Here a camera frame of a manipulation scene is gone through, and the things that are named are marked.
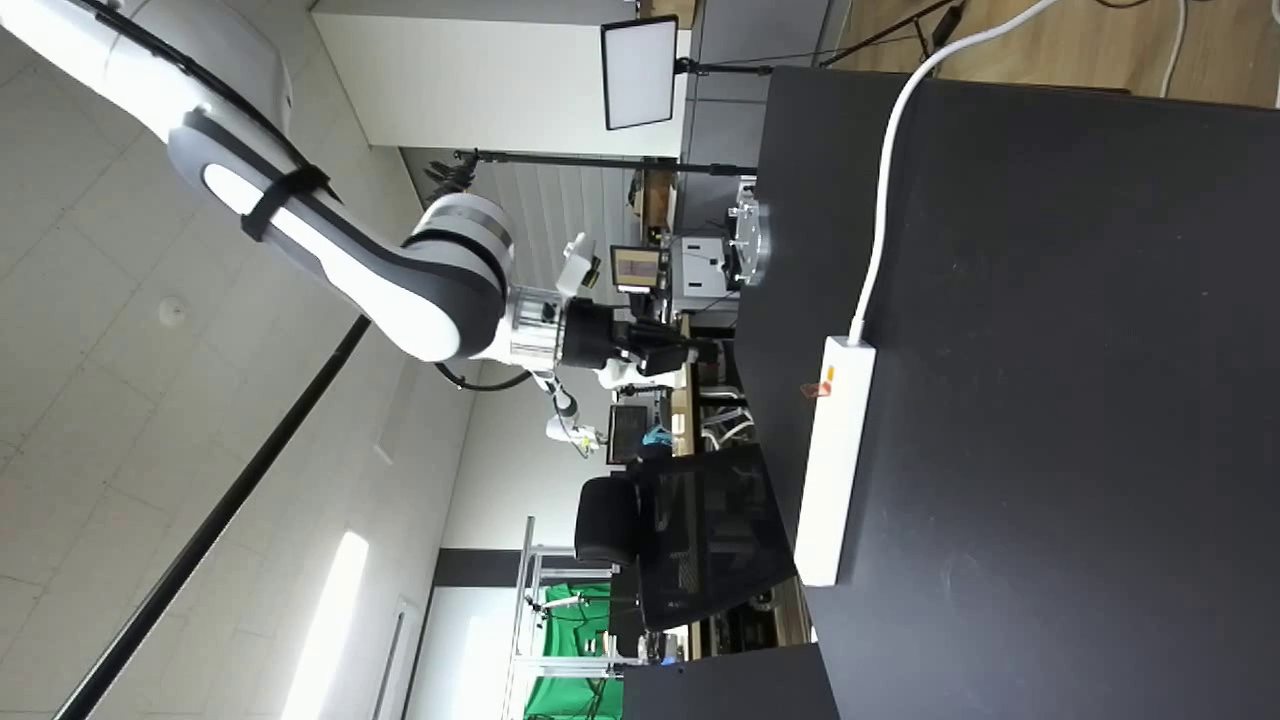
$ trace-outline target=robotic arm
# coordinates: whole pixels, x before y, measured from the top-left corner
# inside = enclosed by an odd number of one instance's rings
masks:
[[[187,28],[219,22],[219,45]],[[192,40],[198,60],[222,60],[232,83],[185,55],[159,32]],[[241,226],[274,243],[373,314],[392,345],[424,363],[475,357],[495,341],[507,312],[507,224],[480,197],[442,197],[428,208],[403,248],[380,243],[326,192],[326,175],[278,133],[283,107],[262,107],[283,78],[274,50],[228,13],[196,0],[147,2],[141,19],[110,0],[0,0],[0,22],[32,50],[119,105],[159,142],[175,173],[213,192]]]

